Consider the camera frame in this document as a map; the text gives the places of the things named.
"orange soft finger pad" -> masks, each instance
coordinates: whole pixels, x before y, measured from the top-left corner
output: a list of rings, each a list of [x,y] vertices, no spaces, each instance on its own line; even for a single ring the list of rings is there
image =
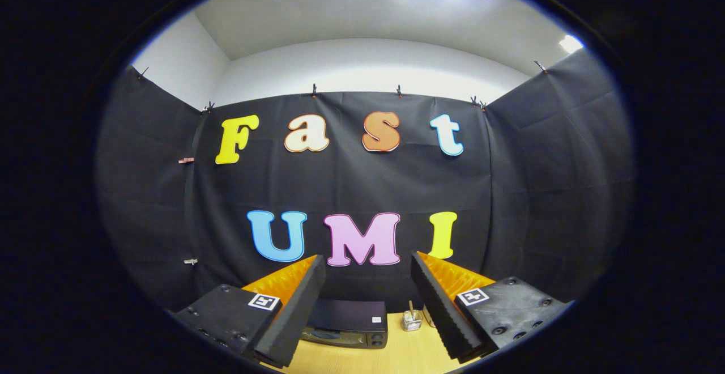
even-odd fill
[[[448,296],[448,299],[450,299],[454,305],[457,294],[470,291],[471,289],[481,288],[482,286],[496,282],[494,279],[489,279],[481,274],[473,273],[473,271],[461,268],[455,263],[439,260],[438,258],[426,255],[420,251],[417,254],[424,261],[428,270],[430,270],[430,273],[435,276],[436,281],[438,281],[438,284],[440,284],[443,291],[445,291],[446,296]]]
[[[304,260],[297,261],[292,265],[285,266],[279,271],[270,273],[264,278],[247,284],[242,289],[256,294],[277,296],[282,300],[282,308],[284,309],[289,303],[292,294],[295,293],[295,289],[300,285],[303,276],[305,276],[305,273],[309,270],[313,261],[315,261],[316,256],[313,255]]]

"orange letter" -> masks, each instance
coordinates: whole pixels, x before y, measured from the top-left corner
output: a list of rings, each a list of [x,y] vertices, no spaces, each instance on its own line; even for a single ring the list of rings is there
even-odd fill
[[[366,134],[362,145],[368,152],[390,152],[400,144],[400,135],[393,129],[400,119],[392,112],[373,112],[365,118]]]

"wooden table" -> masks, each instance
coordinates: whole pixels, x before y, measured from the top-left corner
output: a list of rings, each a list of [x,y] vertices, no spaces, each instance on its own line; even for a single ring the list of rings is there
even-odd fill
[[[385,348],[344,348],[300,340],[289,367],[277,369],[265,366],[288,374],[442,374],[478,360],[458,364],[456,359],[448,357],[435,328],[424,320],[419,330],[405,331],[400,323],[402,315],[388,314],[388,343]]]

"white ceiling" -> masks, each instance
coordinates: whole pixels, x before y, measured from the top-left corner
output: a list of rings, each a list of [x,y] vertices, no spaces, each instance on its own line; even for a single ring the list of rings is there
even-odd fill
[[[207,0],[195,13],[230,60],[344,38],[447,46],[528,75],[568,55],[564,30],[521,0]]]

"white wall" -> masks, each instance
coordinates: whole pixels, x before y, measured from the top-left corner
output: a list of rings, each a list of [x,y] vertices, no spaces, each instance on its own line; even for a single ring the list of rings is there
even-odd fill
[[[190,12],[161,32],[131,63],[161,89],[202,110],[213,95],[229,58],[197,16]]]
[[[530,78],[468,52],[414,41],[335,39],[283,46],[229,63],[216,106],[275,95],[395,92],[491,103]]]

